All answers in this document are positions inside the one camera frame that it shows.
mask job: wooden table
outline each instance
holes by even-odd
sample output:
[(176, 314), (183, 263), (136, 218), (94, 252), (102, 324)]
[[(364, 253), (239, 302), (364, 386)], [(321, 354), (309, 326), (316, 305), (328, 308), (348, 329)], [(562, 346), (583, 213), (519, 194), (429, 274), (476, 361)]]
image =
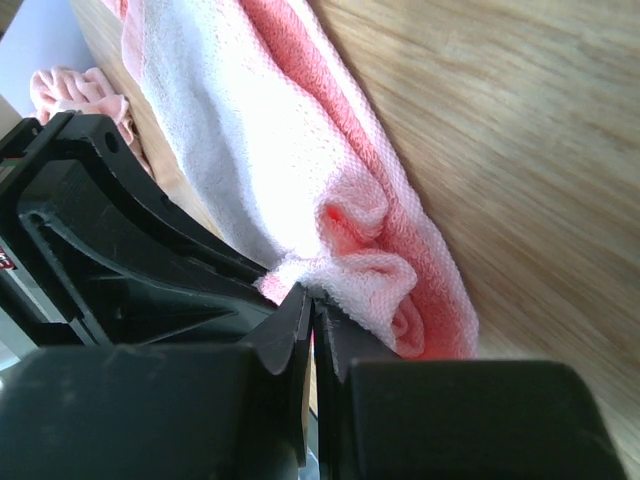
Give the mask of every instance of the wooden table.
[[(117, 21), (72, 3), (158, 182), (212, 228), (122, 66)], [(640, 478), (638, 1), (314, 7), (451, 246), (482, 356), (576, 368)]]

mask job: cloth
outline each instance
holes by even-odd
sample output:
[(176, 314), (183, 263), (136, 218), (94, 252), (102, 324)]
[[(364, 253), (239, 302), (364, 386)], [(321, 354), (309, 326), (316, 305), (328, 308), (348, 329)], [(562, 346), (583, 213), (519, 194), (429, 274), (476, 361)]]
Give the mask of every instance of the cloth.
[(31, 77), (30, 95), (36, 107), (34, 116), (42, 125), (66, 110), (109, 115), (140, 165), (153, 176), (134, 131), (129, 102), (115, 92), (99, 68), (85, 73), (65, 67), (37, 71)]
[(225, 240), (324, 288), (407, 358), (465, 358), (478, 321), (447, 246), (305, 0), (105, 0), (122, 55)]

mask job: pink cloth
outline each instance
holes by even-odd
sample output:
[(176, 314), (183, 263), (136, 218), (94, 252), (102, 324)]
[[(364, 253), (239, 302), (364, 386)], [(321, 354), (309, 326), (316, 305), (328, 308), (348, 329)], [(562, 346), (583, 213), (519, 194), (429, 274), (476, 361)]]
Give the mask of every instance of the pink cloth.
[(134, 132), (129, 102), (124, 95), (116, 94), (99, 68), (91, 68), (85, 73), (65, 67), (37, 71), (31, 77), (30, 94), (36, 107), (35, 117), (42, 125), (56, 113), (66, 110), (109, 115), (140, 165), (152, 175)]
[[(404, 357), (475, 355), (458, 269), (305, 0), (105, 3), (124, 21), (125, 65), (225, 239), (272, 268), (263, 294), (320, 286)], [(198, 156), (196, 114), (209, 111), (226, 150)], [(231, 174), (246, 185), (237, 198)]]

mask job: red label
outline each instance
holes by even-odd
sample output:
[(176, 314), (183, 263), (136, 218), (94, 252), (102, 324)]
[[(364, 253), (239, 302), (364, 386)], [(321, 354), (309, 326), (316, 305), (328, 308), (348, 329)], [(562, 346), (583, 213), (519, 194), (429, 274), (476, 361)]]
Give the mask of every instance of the red label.
[(9, 258), (9, 255), (4, 253), (2, 247), (0, 247), (0, 270), (13, 270), (16, 268), (16, 264)]

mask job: towel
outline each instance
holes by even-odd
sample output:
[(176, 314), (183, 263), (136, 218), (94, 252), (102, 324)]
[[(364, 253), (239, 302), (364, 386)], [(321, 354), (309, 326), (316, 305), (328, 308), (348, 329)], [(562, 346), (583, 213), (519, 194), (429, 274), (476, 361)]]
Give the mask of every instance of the towel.
[(475, 355), (478, 320), (369, 103), (305, 0), (104, 0), (225, 241), (279, 302), (325, 289), (405, 358)]
[(31, 77), (30, 95), (36, 107), (33, 116), (42, 125), (56, 113), (66, 110), (109, 115), (140, 165), (153, 176), (134, 131), (129, 102), (124, 95), (116, 94), (99, 68), (91, 68), (85, 73), (65, 67), (37, 71)]

